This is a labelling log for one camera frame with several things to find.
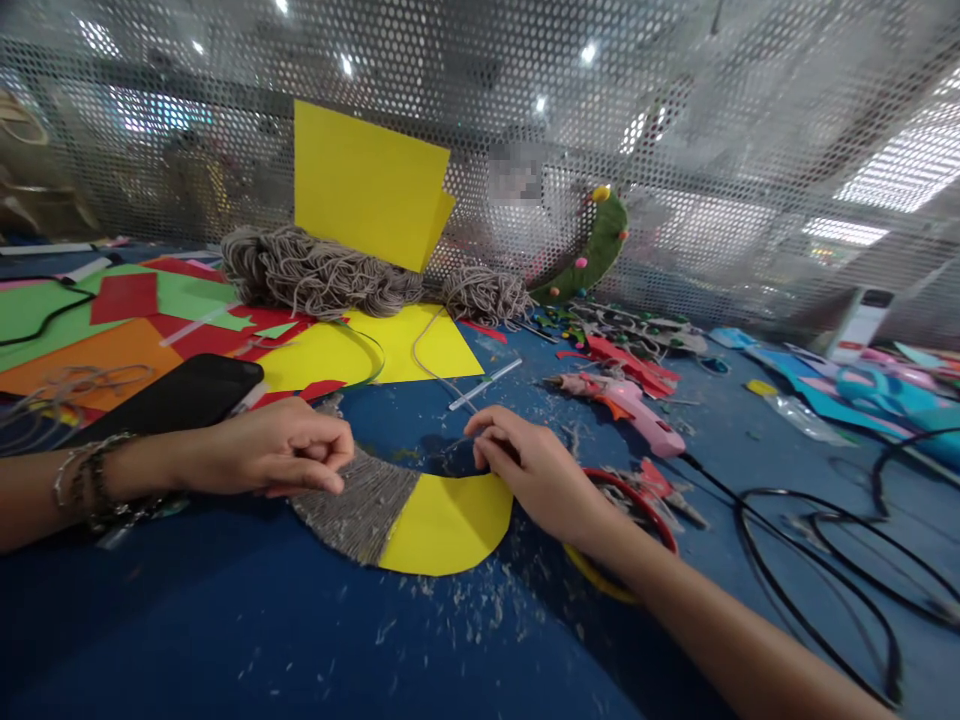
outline pink glue gun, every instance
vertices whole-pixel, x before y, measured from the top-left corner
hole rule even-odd
[[[589,397],[610,408],[614,420],[626,420],[650,444],[650,450],[661,458],[682,455],[687,446],[660,416],[643,403],[643,390],[630,380],[614,380],[588,373],[566,373],[548,378],[561,390],[580,397]]]

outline black cable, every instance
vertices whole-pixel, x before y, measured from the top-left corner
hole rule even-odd
[[[78,287],[77,285],[73,284],[71,280],[68,280],[65,278],[61,279],[58,277],[54,277],[52,275],[22,275],[19,277],[4,278],[3,280],[4,282],[9,282],[11,280],[17,280],[17,281],[53,280],[55,283],[57,283],[57,285],[62,287],[64,290],[69,290],[72,293],[77,293],[79,295],[83,295],[84,297],[81,298],[80,300],[77,300],[77,302],[75,303],[64,305],[63,307],[57,308],[56,310],[51,312],[49,315],[47,315],[43,319],[43,322],[40,323],[40,327],[37,329],[35,333],[31,335],[24,335],[23,337],[11,338],[9,340],[0,340],[0,347],[6,347],[8,345],[17,345],[18,343],[29,342],[30,340],[36,340],[38,337],[43,335],[47,327],[50,325],[51,322],[53,322],[55,318],[59,317],[60,315],[63,315],[65,312],[73,310],[74,308],[78,308],[82,305],[86,305],[88,302],[91,302],[94,298],[97,297],[96,293],[92,293],[89,290],[84,290],[83,288]]]
[[[787,610],[790,611],[790,614],[794,619],[800,624],[800,626],[813,638],[814,642],[820,646],[824,653],[833,660],[857,685],[859,685],[865,692],[867,692],[871,697],[875,698],[878,702],[882,703],[886,707],[891,709],[898,709],[903,701],[903,691],[901,688],[901,680],[903,677],[903,657],[900,652],[900,645],[897,641],[897,637],[893,632],[889,621],[880,611],[880,609],[873,603],[872,600],[857,587],[852,580],[843,575],[839,570],[837,570],[833,565],[828,563],[824,558],[815,553],[805,544],[802,544],[784,533],[780,528],[774,525],[770,520],[768,520],[763,514],[758,510],[753,508],[747,499],[751,495],[763,494],[763,495],[787,495],[792,491],[789,490],[778,490],[775,488],[757,488],[754,490],[748,490],[742,496],[737,495],[733,490],[727,487],[723,482],[715,478],[710,472],[707,471],[700,462],[690,455],[689,453],[684,453],[680,456],[680,459],[686,461],[690,467],[699,472],[703,477],[709,480],[718,490],[723,494],[727,495],[734,504],[734,511],[736,512],[738,530],[743,535],[745,544],[748,548],[750,554],[750,559],[756,564],[760,569],[760,573],[763,575],[764,579],[767,581],[767,584],[774,591],[779,600],[784,604]],[[813,498],[815,501],[819,501],[819,498],[814,498],[812,495],[804,497],[804,499]],[[757,547],[756,539],[753,536],[753,533],[750,531],[750,526],[747,523],[746,513],[749,512],[753,517],[760,522],[768,531],[770,531],[777,538],[782,540],[785,543],[788,543],[792,547],[796,548],[799,552],[803,553],[809,560],[817,564],[819,567],[823,568],[831,576],[833,576],[841,585],[843,585],[847,590],[849,590],[854,596],[857,597],[870,613],[877,619],[880,623],[881,628],[883,628],[884,634],[887,639],[887,662],[886,662],[886,674],[883,680],[883,690],[877,690],[873,687],[864,677],[862,677],[850,663],[848,663],[844,657],[836,650],[836,648],[831,645],[827,639],[818,631],[813,624],[807,619],[800,609],[793,602],[793,599],[783,589],[783,586],[777,581],[773,572],[770,570],[770,567],[767,565],[766,561],[763,559],[763,555],[760,553],[759,548]]]
[[[867,693],[872,697],[886,705],[891,709],[897,709],[902,703],[903,694],[901,689],[901,680],[903,676],[903,659],[900,653],[900,646],[897,641],[896,635],[893,632],[889,621],[880,611],[880,609],[870,600],[870,598],[864,594],[864,592],[857,587],[849,578],[843,575],[839,570],[834,568],[832,565],[826,562],[826,560],[821,557],[818,553],[815,553],[805,544],[801,544],[794,538],[790,537],[786,533],[782,532],[778,527],[776,527],[770,520],[768,520],[764,515],[759,511],[754,509],[747,500],[753,495],[776,495],[783,497],[792,497],[797,499],[805,500],[808,503],[814,505],[819,505],[821,507],[828,508],[830,512],[816,512],[812,513],[809,516],[806,516],[806,519],[810,522],[811,529],[815,533],[816,537],[823,543],[826,550],[838,561],[840,564],[853,572],[857,577],[860,577],[866,580],[868,583],[873,585],[875,588],[879,589],[881,592],[887,596],[893,598],[895,601],[900,603],[902,606],[908,608],[909,610],[915,612],[919,616],[923,617],[926,620],[935,622],[939,625],[947,626],[952,629],[960,629],[960,622],[956,614],[951,613],[948,609],[934,607],[930,609],[924,605],[921,605],[910,598],[904,596],[903,594],[897,592],[892,587],[882,582],[875,576],[871,575],[863,568],[861,568],[857,563],[853,562],[849,557],[842,553],[837,547],[831,543],[823,533],[823,529],[819,523],[821,522],[831,522],[831,523],[851,523],[859,525],[860,527],[866,528],[871,532],[875,537],[883,540],[888,545],[899,550],[901,553],[906,555],[908,558],[913,560],[919,567],[921,567],[925,572],[927,572],[931,577],[933,577],[939,585],[944,588],[947,593],[953,598],[955,602],[960,603],[960,592],[939,572],[937,572],[930,564],[924,561],[921,557],[904,547],[901,543],[894,540],[892,537],[877,529],[875,526],[879,523],[888,522],[890,519],[890,511],[887,507],[886,497],[884,494],[884,483],[883,483],[883,468],[890,461],[890,459],[896,455],[898,452],[903,451],[905,448],[917,443],[921,443],[930,438],[937,437],[938,435],[944,435],[947,433],[960,432],[960,428],[946,428],[942,430],[933,430],[930,432],[920,433],[908,440],[903,440],[897,443],[894,443],[880,454],[877,458],[876,463],[874,463],[873,469],[870,473],[870,493],[873,499],[875,514],[872,516],[861,517],[853,515],[852,513],[844,510],[843,508],[835,505],[831,502],[823,500],[822,498],[810,495],[809,493],[803,493],[795,490],[785,490],[785,489],[775,489],[775,488],[755,488],[753,490],[747,490],[746,492],[738,495],[724,483],[714,477],[709,473],[706,468],[692,455],[689,453],[684,453],[681,455],[681,459],[686,461],[690,467],[699,472],[703,477],[709,480],[717,489],[722,493],[727,495],[734,505],[734,511],[737,518],[737,527],[741,533],[741,536],[744,540],[744,545],[747,549],[747,552],[750,556],[751,561],[755,566],[760,570],[760,573],[763,575],[767,584],[774,591],[783,605],[790,611],[794,619],[803,627],[803,629],[814,639],[814,641],[820,646],[820,648],[835,662],[837,665],[850,676],[850,678],[856,682],[861,688],[863,688]],[[853,593],[859,600],[861,600],[867,609],[873,614],[873,616],[880,623],[880,626],[883,628],[884,634],[887,637],[887,662],[886,662],[886,673],[883,680],[884,686],[883,691],[877,691],[874,689],[859,673],[854,670],[846,660],[836,651],[836,649],[824,638],[817,630],[813,627],[810,621],[806,616],[800,612],[800,609],[793,602],[789,594],[783,589],[783,586],[777,581],[773,572],[770,570],[770,567],[767,565],[766,561],[763,558],[762,553],[760,553],[759,547],[757,545],[756,539],[753,536],[753,533],[750,529],[750,525],[747,522],[747,512],[749,512],[758,522],[760,522],[766,530],[771,532],[774,536],[780,540],[788,543],[793,548],[797,549],[799,552],[803,553],[805,557],[810,559],[819,567],[823,568],[829,572],[838,582],[840,582],[847,590]]]

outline black phone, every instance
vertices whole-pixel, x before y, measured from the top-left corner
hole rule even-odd
[[[256,363],[194,355],[81,430],[64,447],[121,432],[157,435],[215,425],[262,381],[263,368]]]

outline blue table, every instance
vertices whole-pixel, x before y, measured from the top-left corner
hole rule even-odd
[[[122,254],[131,261],[156,248]],[[0,268],[0,276],[55,272],[83,256]],[[579,361],[529,333],[504,346],[463,334],[484,368],[523,365],[491,387],[528,419],[579,426],[585,466],[628,467],[644,441],[609,410],[544,388],[545,376]],[[674,406],[696,430],[692,453],[732,488],[803,489],[853,512],[871,508],[862,486],[880,447],[836,449],[803,436],[743,389],[768,373],[731,351],[714,377],[688,359]],[[470,388],[476,379],[457,384]],[[434,382],[369,387],[342,409],[359,443],[378,456],[433,473],[467,475],[460,437],[466,411],[447,412]],[[749,433],[758,437],[754,439]],[[831,458],[842,458],[837,462]],[[710,521],[679,536],[683,558],[783,626],[738,541],[727,502],[689,468],[659,463],[668,478],[697,483],[688,495]],[[900,462],[887,473],[893,522],[886,531],[957,581],[960,496]],[[796,501],[764,500],[770,517],[802,514]],[[879,677],[837,596],[810,566],[764,533],[760,545],[814,623],[871,679]],[[896,570],[841,533],[865,566],[916,595]],[[0,708],[37,717],[687,718],[729,711],[672,641],[642,611],[600,596],[559,545],[515,507],[510,530],[478,568],[442,579],[361,569],[324,548],[284,501],[198,498],[182,514],[138,528],[115,552],[67,532],[0,560]],[[960,702],[956,636],[868,590],[895,627],[913,718],[947,718]],[[854,609],[864,618],[862,608]],[[873,622],[865,631],[879,637]]]

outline yarn skein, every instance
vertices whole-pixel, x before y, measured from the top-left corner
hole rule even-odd
[[[273,232],[244,226],[223,238],[223,269],[241,302],[289,307],[321,321],[338,320],[350,308],[391,317],[426,300],[443,305],[454,320],[495,327],[529,317],[534,302],[523,280],[490,268],[450,273],[439,292],[427,292],[423,276],[332,240],[287,225]]]

